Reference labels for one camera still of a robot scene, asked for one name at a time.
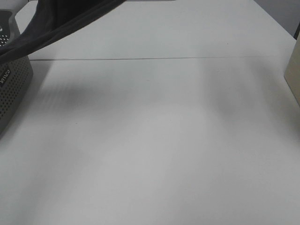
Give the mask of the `dark navy towel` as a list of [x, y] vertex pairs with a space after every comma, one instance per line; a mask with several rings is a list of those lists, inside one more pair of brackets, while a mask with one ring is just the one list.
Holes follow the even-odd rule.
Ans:
[[0, 62], [27, 56], [89, 25], [122, 0], [39, 0], [26, 29], [0, 49]]

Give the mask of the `grey perforated plastic basket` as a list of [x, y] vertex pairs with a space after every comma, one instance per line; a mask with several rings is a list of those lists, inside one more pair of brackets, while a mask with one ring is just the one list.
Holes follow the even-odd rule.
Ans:
[[[0, 10], [0, 48], [20, 35], [15, 13], [9, 9]], [[0, 65], [0, 132], [17, 111], [33, 77], [29, 58], [23, 57]]]

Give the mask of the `beige box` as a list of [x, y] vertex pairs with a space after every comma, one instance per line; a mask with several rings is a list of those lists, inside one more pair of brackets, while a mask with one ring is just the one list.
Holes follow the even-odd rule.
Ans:
[[295, 100], [300, 105], [300, 38], [296, 40], [284, 74]]

